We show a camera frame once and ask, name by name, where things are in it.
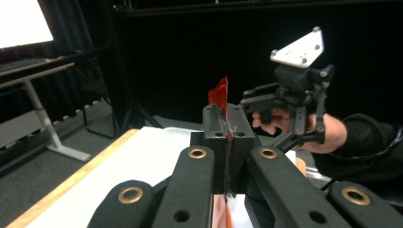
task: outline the white desk leg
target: white desk leg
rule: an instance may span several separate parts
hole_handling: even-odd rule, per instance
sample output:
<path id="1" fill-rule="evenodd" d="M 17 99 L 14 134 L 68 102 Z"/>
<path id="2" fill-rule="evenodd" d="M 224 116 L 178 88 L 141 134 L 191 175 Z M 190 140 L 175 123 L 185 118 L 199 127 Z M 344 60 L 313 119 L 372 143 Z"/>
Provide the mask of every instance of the white desk leg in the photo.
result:
<path id="1" fill-rule="evenodd" d="M 26 86 L 27 93 L 35 108 L 35 112 L 36 115 L 38 116 L 39 121 L 50 134 L 52 144 L 48 146 L 48 149 L 82 162 L 89 161 L 89 159 L 91 158 L 89 154 L 62 145 L 59 137 L 56 134 L 56 131 L 53 128 L 53 124 L 51 123 L 47 112 L 42 106 L 41 101 L 39 101 L 39 97 L 36 94 L 35 89 L 32 86 L 32 83 L 30 82 L 30 80 L 25 80 L 24 85 Z"/>

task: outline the bright screen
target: bright screen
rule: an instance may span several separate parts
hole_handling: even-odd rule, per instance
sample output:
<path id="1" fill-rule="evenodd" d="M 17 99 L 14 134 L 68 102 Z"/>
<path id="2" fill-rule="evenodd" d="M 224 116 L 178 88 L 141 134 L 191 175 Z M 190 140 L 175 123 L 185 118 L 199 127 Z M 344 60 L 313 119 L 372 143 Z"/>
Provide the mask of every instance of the bright screen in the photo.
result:
<path id="1" fill-rule="evenodd" d="M 0 48 L 52 40 L 36 0 L 0 0 Z"/>

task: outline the red translucent object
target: red translucent object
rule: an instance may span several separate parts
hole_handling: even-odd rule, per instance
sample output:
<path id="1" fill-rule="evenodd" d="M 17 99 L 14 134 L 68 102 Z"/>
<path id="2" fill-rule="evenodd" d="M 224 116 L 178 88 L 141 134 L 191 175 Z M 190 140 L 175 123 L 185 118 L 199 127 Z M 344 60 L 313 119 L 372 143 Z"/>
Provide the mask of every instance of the red translucent object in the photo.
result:
<path id="1" fill-rule="evenodd" d="M 208 91 L 208 103 L 218 103 L 223 113 L 226 113 L 226 104 L 228 100 L 228 80 L 227 77 L 223 77 L 219 84 Z"/>

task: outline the metal ring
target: metal ring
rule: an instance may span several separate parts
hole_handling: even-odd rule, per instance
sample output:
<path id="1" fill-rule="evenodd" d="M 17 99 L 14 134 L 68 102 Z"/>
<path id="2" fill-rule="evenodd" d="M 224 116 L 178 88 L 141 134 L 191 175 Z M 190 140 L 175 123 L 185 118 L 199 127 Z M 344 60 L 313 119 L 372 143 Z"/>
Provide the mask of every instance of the metal ring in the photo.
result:
<path id="1" fill-rule="evenodd" d="M 350 193 L 358 194 L 360 199 L 354 198 L 350 195 Z M 364 192 L 353 188 L 353 187 L 345 187 L 341 189 L 341 195 L 348 201 L 355 203 L 357 205 L 366 206 L 371 203 L 370 197 Z"/>
<path id="2" fill-rule="evenodd" d="M 206 154 L 207 152 L 202 149 L 192 149 L 191 151 L 189 151 L 189 157 L 192 159 L 202 159 L 205 157 Z"/>
<path id="3" fill-rule="evenodd" d="M 135 191 L 137 194 L 133 197 L 125 196 L 125 194 L 129 191 Z M 124 190 L 122 190 L 121 193 L 119 193 L 118 200 L 119 200 L 119 202 L 124 203 L 124 204 L 137 202 L 138 200 L 140 200 L 142 198 L 143 193 L 144 193 L 143 189 L 141 189 L 139 187 L 127 187 Z"/>
<path id="4" fill-rule="evenodd" d="M 259 153 L 266 159 L 275 159 L 278 156 L 276 151 L 267 148 L 261 149 Z"/>

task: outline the white surface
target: white surface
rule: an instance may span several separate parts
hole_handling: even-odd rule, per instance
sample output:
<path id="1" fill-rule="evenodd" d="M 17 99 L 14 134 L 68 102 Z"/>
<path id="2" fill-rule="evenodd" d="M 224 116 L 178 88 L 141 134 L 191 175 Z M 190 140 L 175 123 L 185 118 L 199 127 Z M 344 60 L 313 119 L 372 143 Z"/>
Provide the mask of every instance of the white surface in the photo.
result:
<path id="1" fill-rule="evenodd" d="M 134 137 L 79 181 L 29 228 L 86 227 L 95 209 L 118 183 L 137 180 L 151 186 L 169 177 L 177 159 L 190 144 L 191 130 L 144 127 Z M 234 227 L 252 227 L 243 204 L 243 195 L 231 199 Z"/>
<path id="2" fill-rule="evenodd" d="M 270 56 L 270 60 L 292 67 L 306 68 L 323 52 L 324 45 L 320 28 L 301 37 L 294 43 L 276 51 L 276 55 Z"/>

